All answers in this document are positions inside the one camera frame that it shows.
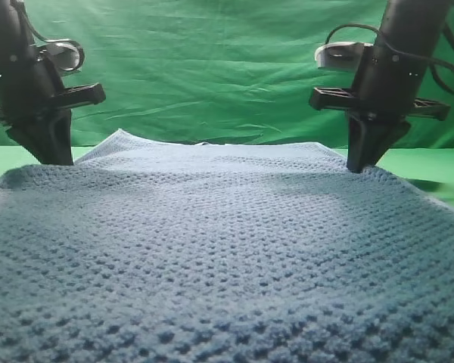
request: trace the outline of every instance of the cable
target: cable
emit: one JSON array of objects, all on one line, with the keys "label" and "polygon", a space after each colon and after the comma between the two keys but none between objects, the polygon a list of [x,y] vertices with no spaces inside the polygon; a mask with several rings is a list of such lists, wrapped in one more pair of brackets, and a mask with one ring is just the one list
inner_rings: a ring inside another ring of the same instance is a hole
[{"label": "cable", "polygon": [[431,71],[432,78],[434,78],[434,81],[437,83],[439,87],[441,87],[444,91],[450,93],[451,95],[454,95],[454,88],[451,88],[445,83],[439,76],[439,73],[437,72],[436,67],[433,64],[429,65],[429,70]]},{"label": "cable", "polygon": [[[445,25],[443,29],[443,35],[446,38],[447,42],[451,46],[451,48],[454,51],[454,33],[452,32],[451,28],[449,25]],[[434,78],[434,81],[437,83],[439,87],[441,87],[444,91],[449,92],[451,95],[454,95],[454,88],[449,87],[439,76],[439,73],[437,72],[436,67],[431,64],[429,66],[431,73],[432,73],[432,78]]]},{"label": "cable", "polygon": [[86,58],[86,55],[84,54],[84,49],[82,46],[76,42],[75,40],[72,39],[48,39],[44,37],[41,33],[37,31],[37,29],[32,25],[32,22],[29,19],[29,16],[25,12],[25,10],[19,5],[20,3],[17,2],[11,2],[12,6],[15,8],[19,16],[22,17],[23,21],[25,21],[25,24],[29,28],[30,32],[39,40],[43,41],[44,43],[49,43],[49,44],[58,44],[58,43],[67,43],[73,46],[77,50],[77,53],[79,54],[79,62],[77,62],[77,65],[74,68],[61,68],[63,71],[66,72],[73,72],[78,70],[82,65],[84,64],[84,60]]},{"label": "cable", "polygon": [[326,38],[325,44],[328,44],[330,42],[331,38],[333,37],[333,35],[338,30],[343,29],[343,28],[361,28],[361,29],[371,30],[372,32],[376,33],[381,38],[381,40],[385,43],[387,48],[389,48],[393,53],[396,53],[398,55],[402,55],[404,57],[409,57],[409,58],[412,58],[412,59],[416,59],[416,60],[419,60],[419,61],[428,62],[430,65],[441,66],[441,67],[447,68],[448,70],[450,70],[450,71],[452,71],[454,73],[454,64],[451,64],[451,63],[446,62],[446,61],[441,60],[441,59],[432,58],[432,57],[425,57],[425,56],[422,56],[422,55],[407,53],[407,52],[399,51],[399,50],[395,49],[394,47],[392,47],[390,45],[390,43],[387,42],[387,39],[385,38],[384,34],[379,29],[377,29],[376,27],[371,26],[371,25],[357,24],[357,23],[348,23],[348,24],[343,24],[343,25],[337,26],[336,28],[334,28],[328,34],[328,37]]}]

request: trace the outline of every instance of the blue towel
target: blue towel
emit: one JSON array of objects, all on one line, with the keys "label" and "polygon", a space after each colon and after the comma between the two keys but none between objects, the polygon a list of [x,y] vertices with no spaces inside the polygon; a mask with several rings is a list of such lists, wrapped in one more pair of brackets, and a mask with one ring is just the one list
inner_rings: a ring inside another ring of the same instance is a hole
[{"label": "blue towel", "polygon": [[316,143],[118,131],[0,178],[0,362],[454,362],[454,211]]}]

